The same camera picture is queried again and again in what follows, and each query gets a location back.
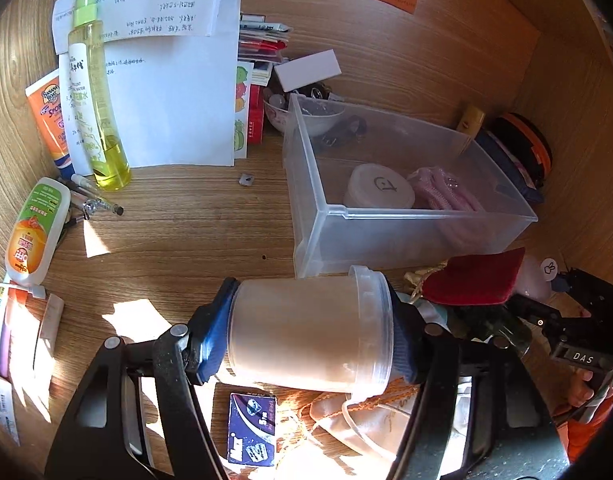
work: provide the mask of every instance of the clear plastic container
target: clear plastic container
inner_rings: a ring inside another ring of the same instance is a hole
[[[384,269],[499,253],[538,220],[507,176],[466,135],[338,104],[343,112],[338,123],[311,137],[302,114],[305,101],[311,99],[291,96],[283,147],[297,278],[346,272],[355,264]],[[436,211],[418,202],[408,209],[344,206],[353,170],[366,163],[403,177],[439,166],[456,175],[485,211]]]
[[[236,376],[304,390],[384,393],[393,358],[393,315],[381,272],[246,280],[231,310],[228,356]]]

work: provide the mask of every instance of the orange sunscreen tube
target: orange sunscreen tube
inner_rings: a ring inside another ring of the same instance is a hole
[[[33,83],[26,89],[26,95],[53,162],[60,170],[62,178],[71,180],[75,171],[66,144],[58,72],[57,69],[53,70]]]

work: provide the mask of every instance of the black metal bracket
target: black metal bracket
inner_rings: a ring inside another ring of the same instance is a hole
[[[155,378],[175,477],[227,479],[194,387],[210,371],[203,365],[216,357],[211,335],[226,329],[237,287],[237,280],[224,280],[211,304],[155,341],[127,345],[113,336],[104,342],[58,428],[46,463],[47,480],[172,478],[156,470],[151,459],[142,415],[143,376]],[[567,464],[564,449],[517,355],[455,339],[439,325],[425,324],[393,288],[391,300],[406,332],[415,381],[423,390],[389,479],[437,479],[461,376],[473,381],[467,447],[462,467],[444,480],[491,474],[499,480],[557,478]]]

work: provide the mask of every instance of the hand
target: hand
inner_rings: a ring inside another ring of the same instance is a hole
[[[571,376],[567,401],[575,408],[582,406],[587,400],[593,397],[593,390],[587,386],[586,381],[590,381],[593,372],[578,368]]]

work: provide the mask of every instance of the yellow spray bottle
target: yellow spray bottle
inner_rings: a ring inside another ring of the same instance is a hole
[[[102,22],[97,19],[95,0],[75,0],[68,53],[75,121],[93,174],[103,189],[122,189],[131,180],[131,170],[110,102]]]

